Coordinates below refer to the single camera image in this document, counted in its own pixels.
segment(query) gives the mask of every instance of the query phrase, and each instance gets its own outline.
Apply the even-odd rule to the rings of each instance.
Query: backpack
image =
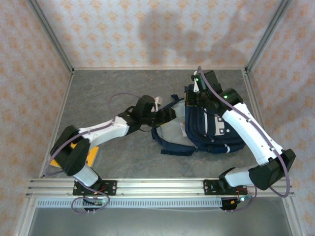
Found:
[[[173,102],[162,109],[172,108],[176,118],[157,128],[152,128],[152,138],[163,149],[161,154],[190,156],[195,151],[213,154],[235,152],[243,149],[245,142],[220,116],[201,107],[186,107],[183,98],[171,95]]]

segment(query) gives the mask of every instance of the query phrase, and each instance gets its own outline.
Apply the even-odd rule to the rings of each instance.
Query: yellow object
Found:
[[[76,144],[73,144],[71,143],[71,147],[74,148],[76,146]],[[94,147],[92,148],[89,153],[88,153],[88,156],[87,156],[87,164],[89,167],[92,167],[93,163],[94,163],[94,160],[96,158],[96,155],[98,153],[98,150],[99,150],[99,147]],[[58,165],[58,163],[53,160],[51,163],[50,163],[51,166],[55,166],[55,167],[59,167],[60,168],[60,165]]]

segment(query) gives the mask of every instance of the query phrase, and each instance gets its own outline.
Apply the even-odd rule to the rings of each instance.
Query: orange patterned wall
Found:
[[[39,0],[74,67],[244,67],[280,2]]]
[[[296,160],[290,171],[309,235],[315,235],[315,4],[292,1],[251,79],[264,124]]]
[[[38,177],[69,73],[26,0],[0,2],[0,235]]]

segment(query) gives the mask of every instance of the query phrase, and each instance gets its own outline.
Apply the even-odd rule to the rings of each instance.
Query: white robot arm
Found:
[[[197,105],[216,110],[244,140],[258,163],[257,166],[248,166],[240,169],[232,168],[221,174],[221,188],[225,189],[252,184],[262,190],[269,188],[284,176],[284,169],[276,152],[281,155],[288,170],[295,159],[294,152],[290,149],[283,150],[261,128],[235,90],[227,89],[222,91],[214,72],[210,71],[206,75],[206,80],[208,80],[209,84],[213,85],[214,92],[220,93],[220,97],[224,98],[230,104],[230,107],[225,106],[224,103],[213,96],[214,92],[209,91],[206,87],[206,81],[202,80],[200,73],[195,73],[192,76],[195,84],[193,92],[198,94],[196,97],[200,99]],[[143,124],[157,127],[176,117],[172,109],[157,110],[156,107],[156,99],[154,100],[152,97],[144,95],[138,100],[136,106],[132,107],[131,112],[126,110],[113,120],[80,129],[69,126],[55,143],[51,150],[51,155],[64,142],[79,134],[80,138],[75,140],[75,143],[77,143],[76,147],[72,149],[70,146],[66,146],[56,155],[55,160],[68,176],[74,176],[86,186],[99,190],[101,188],[99,186],[100,176],[85,164],[88,151],[101,143],[133,133]],[[257,130],[253,123],[261,129],[261,132]]]

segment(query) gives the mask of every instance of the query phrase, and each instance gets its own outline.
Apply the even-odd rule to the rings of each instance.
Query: purple cable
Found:
[[[79,181],[79,180],[78,180],[78,182],[79,182],[83,187],[85,187],[86,189],[88,189],[88,190],[90,190],[90,191],[93,191],[93,192],[96,192],[96,193],[98,193],[98,194],[100,194],[100,195],[103,195],[103,196],[107,197],[108,201],[106,202],[106,204],[104,204],[104,205],[103,205],[102,207],[100,207],[100,208],[94,209],[94,210],[93,210],[94,213],[97,212],[97,211],[103,210],[105,207],[107,207],[107,205],[108,205],[109,202],[110,202],[110,198],[109,198],[109,196],[108,196],[107,194],[105,194],[105,193],[103,193],[103,192],[100,192],[100,191],[97,191],[97,190],[94,190],[94,189],[92,189],[92,188],[86,186],[84,183],[82,183],[82,182]],[[71,209],[72,209],[72,211],[73,211],[74,213],[78,214],[78,215],[84,215],[84,214],[89,214],[89,211],[78,212],[78,211],[75,211],[75,210],[74,210],[74,207],[73,207],[74,202],[75,202],[76,200],[79,200],[79,199],[84,199],[84,200],[90,201],[90,200],[92,200],[92,199],[96,200],[96,199],[100,199],[100,198],[78,197],[78,198],[76,198],[76,199],[74,199],[74,200],[72,201],[72,203],[71,203]]]
[[[269,145],[269,147],[271,149],[273,149],[273,152],[276,154],[276,156],[278,157],[283,171],[284,171],[284,175],[285,175],[285,180],[286,180],[286,192],[284,195],[280,194],[279,192],[277,192],[273,187],[270,187],[270,189],[277,194],[278,196],[282,197],[282,198],[286,198],[289,193],[290,193],[290,179],[289,179],[289,174],[287,171],[287,168],[285,166],[285,163],[282,159],[282,157],[280,156],[280,154],[277,152],[277,150],[274,148],[274,146],[272,145],[272,143],[269,141],[269,139],[266,137],[266,135],[263,133],[263,131],[258,127],[258,125],[256,123],[254,123],[252,120],[250,120],[250,118],[243,114],[240,110],[238,110],[237,108],[233,107],[231,104],[229,104],[227,101],[225,101],[223,98],[220,97],[220,95],[218,95],[216,93],[216,91],[211,87],[211,85],[209,84],[209,82],[207,81],[201,66],[198,66],[198,70],[197,72],[199,72],[201,74],[202,79],[204,80],[204,82],[206,83],[207,87],[210,89],[210,91],[214,94],[214,96],[217,97],[217,99],[219,99],[222,103],[224,103],[226,106],[228,106],[229,108],[231,108],[232,110],[236,111],[239,115],[241,115],[242,117],[244,117],[249,123],[252,124],[252,126],[255,127],[255,129],[260,133],[260,135],[263,137],[263,139],[267,142],[267,144]]]
[[[118,96],[118,95],[130,95],[130,96],[134,96],[134,97],[137,97],[137,98],[140,98],[140,96],[138,95],[135,95],[135,94],[132,94],[132,93],[128,93],[128,92],[120,92],[120,93],[116,93],[114,94],[113,96],[111,96],[111,98],[109,99],[109,101],[111,101],[114,97]],[[45,175],[47,176],[53,176],[53,175],[56,175],[56,174],[59,174],[59,173],[62,173],[63,171],[57,171],[57,172],[54,172],[54,173],[47,173],[46,170],[48,168],[48,166],[50,165],[50,163],[55,159],[55,157],[58,155],[58,153],[63,149],[65,148],[67,145],[69,145],[72,141],[76,140],[77,138],[85,135],[85,134],[88,134],[88,133],[92,133],[92,132],[95,132],[95,131],[99,131],[99,130],[102,130],[102,129],[106,129],[107,127],[111,126],[113,123],[115,122],[115,118],[112,119],[112,122],[110,122],[110,124],[107,124],[107,125],[104,125],[102,127],[99,127],[99,128],[95,128],[95,129],[91,129],[89,131],[85,131],[85,132],[82,132],[82,133],[79,133],[77,135],[75,135],[74,137],[72,137],[71,139],[67,140],[65,143],[63,143],[54,153],[53,155],[51,156],[51,158],[49,159],[49,161],[47,162],[46,166],[45,166],[45,169],[44,169],[44,173]]]
[[[114,97],[116,97],[116,96],[118,96],[118,95],[123,95],[123,94],[140,98],[139,96],[134,95],[134,94],[132,94],[132,93],[120,92],[120,93],[116,93],[116,94],[114,94],[113,96],[111,96],[110,101],[111,101]],[[115,118],[113,118],[112,121],[111,121],[109,124],[107,124],[107,125],[104,125],[104,126],[101,126],[101,127],[99,127],[99,128],[94,128],[94,129],[91,129],[91,130],[88,130],[88,131],[84,131],[84,132],[82,132],[82,133],[79,133],[79,134],[75,135],[74,137],[72,137],[71,139],[67,140],[65,143],[63,143],[63,144],[53,153],[53,155],[50,157],[49,161],[47,162],[47,164],[46,164],[46,166],[45,166],[45,168],[44,168],[44,173],[45,173],[45,175],[47,175],[47,176],[53,176],[53,175],[56,175],[56,174],[59,174],[59,173],[62,173],[62,172],[63,172],[63,171],[57,171],[57,172],[54,172],[54,173],[47,173],[46,170],[47,170],[48,166],[50,165],[50,163],[51,163],[51,162],[55,159],[55,157],[58,155],[58,153],[59,153],[63,148],[65,148],[67,145],[69,145],[72,141],[76,140],[77,138],[79,138],[79,137],[81,137],[81,136],[83,136],[83,135],[85,135],[85,134],[92,133],[92,132],[96,132],[96,131],[99,131],[99,130],[102,130],[102,129],[106,129],[107,127],[111,126],[114,122],[115,122]],[[97,211],[99,211],[99,210],[104,209],[104,208],[109,204],[110,198],[109,198],[109,196],[108,196],[107,194],[105,194],[105,193],[103,193],[103,192],[100,192],[100,191],[97,191],[97,190],[95,190],[95,189],[92,189],[92,188],[86,186],[84,183],[82,183],[82,182],[79,181],[79,180],[78,180],[78,182],[79,182],[83,187],[85,187],[86,189],[88,189],[88,190],[90,190],[90,191],[92,191],[92,192],[95,192],[95,193],[98,193],[98,194],[101,194],[101,195],[107,197],[107,199],[108,199],[107,203],[106,203],[105,205],[103,205],[102,207],[100,207],[100,208],[94,210],[94,213],[97,212]],[[78,200],[78,199],[85,199],[85,200],[89,200],[89,201],[90,201],[91,199],[99,199],[99,198],[78,197],[78,198],[74,199],[74,200],[72,201],[72,203],[71,203],[71,209],[72,209],[72,211],[73,211],[74,213],[79,214],[79,215],[82,215],[82,214],[88,214],[89,212],[88,212],[88,211],[87,211],[87,212],[86,212],[86,211],[84,211],[84,212],[78,212],[78,211],[75,211],[75,210],[74,210],[74,208],[73,208],[74,202],[75,202],[76,200]]]
[[[250,201],[249,204],[247,204],[246,206],[244,206],[244,207],[242,207],[242,208],[239,208],[239,209],[226,210],[226,211],[224,211],[224,212],[231,212],[231,213],[233,213],[233,212],[235,212],[235,211],[241,211],[241,210],[245,210],[245,209],[249,208],[249,207],[254,203],[254,201],[256,200],[256,197],[257,197],[257,187],[256,187],[255,185],[254,185],[254,187],[255,187],[255,194],[254,194],[254,196],[252,197],[252,199],[251,199],[251,201]]]
[[[55,159],[55,157],[58,155],[58,153],[59,153],[63,148],[65,148],[67,145],[69,145],[72,141],[76,140],[77,138],[79,138],[79,137],[81,137],[81,136],[83,136],[83,135],[85,135],[85,134],[92,133],[92,132],[96,132],[96,131],[99,131],[99,130],[102,130],[102,129],[106,129],[107,127],[111,126],[114,122],[115,122],[115,118],[112,119],[112,121],[111,121],[109,124],[107,124],[107,125],[101,126],[101,127],[99,127],[99,128],[95,128],[95,129],[91,129],[91,130],[84,131],[84,132],[82,132],[82,133],[79,133],[79,134],[73,136],[71,139],[68,139],[65,143],[63,143],[63,144],[52,154],[52,156],[50,157],[49,161],[48,161],[47,164],[46,164],[45,170],[47,170],[48,166],[49,166],[50,163]],[[46,172],[45,175],[47,175],[47,176],[53,176],[53,175],[58,174],[58,173],[60,173],[60,171],[55,172],[55,173],[47,173],[47,172]]]

